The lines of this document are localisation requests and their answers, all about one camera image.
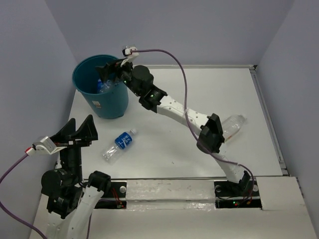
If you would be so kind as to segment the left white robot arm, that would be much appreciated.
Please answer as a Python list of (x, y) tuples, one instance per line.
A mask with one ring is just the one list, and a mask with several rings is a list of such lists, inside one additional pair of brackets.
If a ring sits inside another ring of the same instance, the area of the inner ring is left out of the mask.
[(111, 177), (94, 171), (84, 188), (81, 149), (98, 140), (92, 115), (76, 127), (74, 118), (55, 135), (43, 140), (44, 152), (59, 153), (61, 166), (46, 171), (41, 178), (41, 192), (48, 196), (48, 239), (77, 239), (98, 203), (109, 194)]

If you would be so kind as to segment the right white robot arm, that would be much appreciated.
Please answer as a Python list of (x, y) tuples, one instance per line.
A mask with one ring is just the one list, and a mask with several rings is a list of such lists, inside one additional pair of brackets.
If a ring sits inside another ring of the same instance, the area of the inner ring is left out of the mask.
[(251, 194), (251, 171), (219, 153), (222, 144), (242, 128), (246, 121), (243, 115), (232, 115), (221, 121), (216, 114), (208, 116), (187, 108), (187, 103), (177, 102), (154, 84), (154, 76), (146, 66), (133, 66), (124, 59), (111, 61), (95, 69), (102, 82), (123, 83), (139, 98), (139, 103), (145, 109), (188, 127), (195, 136), (197, 148), (211, 155), (225, 173), (227, 183), (224, 188), (234, 195)]

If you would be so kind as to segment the small blue label bottle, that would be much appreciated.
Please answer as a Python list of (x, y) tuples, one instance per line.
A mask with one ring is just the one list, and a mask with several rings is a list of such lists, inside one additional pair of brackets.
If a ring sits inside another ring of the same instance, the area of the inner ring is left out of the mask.
[(119, 85), (119, 81), (112, 81), (112, 80), (107, 80), (104, 83), (102, 83), (99, 93), (105, 93), (111, 89), (113, 89), (114, 87)]

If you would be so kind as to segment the clear bottle beige label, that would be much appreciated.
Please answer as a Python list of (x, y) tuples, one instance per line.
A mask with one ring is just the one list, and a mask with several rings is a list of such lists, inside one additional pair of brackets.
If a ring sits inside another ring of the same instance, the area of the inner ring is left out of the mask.
[(225, 142), (240, 131), (246, 120), (244, 115), (231, 115), (221, 123)]

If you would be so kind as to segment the Pocari bottle white cap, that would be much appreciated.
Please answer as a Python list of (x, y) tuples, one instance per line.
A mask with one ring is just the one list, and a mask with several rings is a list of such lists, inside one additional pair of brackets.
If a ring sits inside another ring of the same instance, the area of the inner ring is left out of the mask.
[(111, 86), (111, 82), (109, 80), (103, 82), (101, 79), (98, 79), (98, 81), (97, 81), (97, 93), (101, 94), (101, 93), (104, 93), (104, 92), (108, 91), (110, 86)]

